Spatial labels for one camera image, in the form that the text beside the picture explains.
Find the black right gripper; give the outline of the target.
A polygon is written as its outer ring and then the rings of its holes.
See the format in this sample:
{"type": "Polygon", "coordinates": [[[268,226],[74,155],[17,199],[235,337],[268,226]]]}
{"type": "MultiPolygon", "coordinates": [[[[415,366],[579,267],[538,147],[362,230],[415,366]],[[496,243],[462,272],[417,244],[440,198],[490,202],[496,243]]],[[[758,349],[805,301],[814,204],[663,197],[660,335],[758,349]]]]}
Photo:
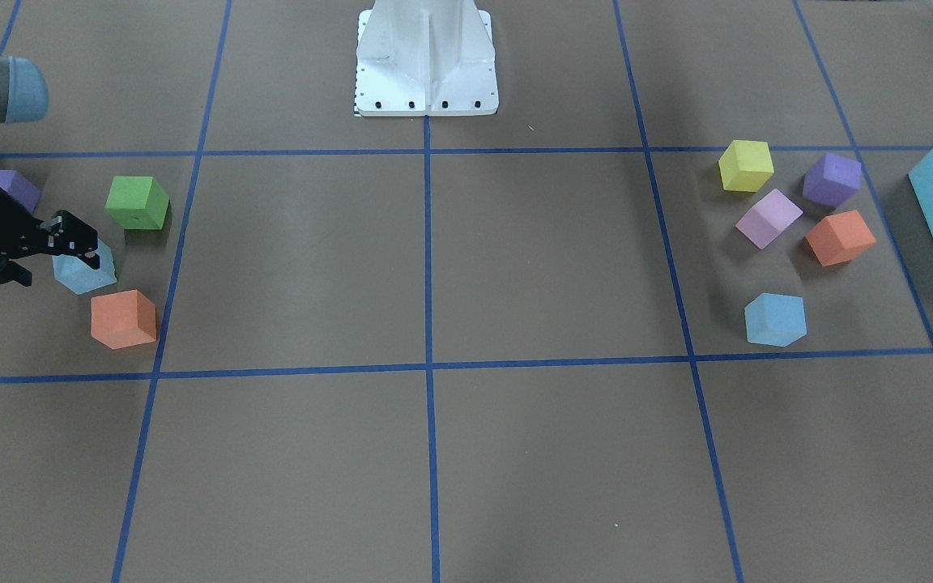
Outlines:
{"type": "Polygon", "coordinates": [[[30,287],[30,270],[16,261],[37,254],[75,257],[99,270],[99,233],[69,211],[57,211],[41,222],[10,195],[0,193],[0,285],[30,287]]]}

